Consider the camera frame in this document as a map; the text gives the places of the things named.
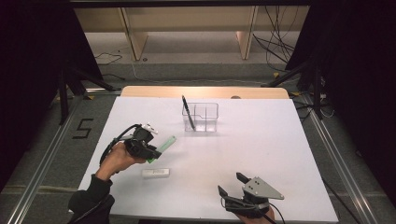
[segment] clear plastic container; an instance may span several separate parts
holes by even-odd
[[[214,103],[188,103],[190,116],[196,132],[216,132],[219,117],[219,105]],[[184,130],[194,132],[186,108],[183,106]]]

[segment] green marker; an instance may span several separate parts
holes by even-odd
[[[176,142],[176,138],[172,135],[162,146],[160,146],[157,151],[164,153],[166,149],[172,146]],[[155,159],[148,160],[148,163],[152,163]]]

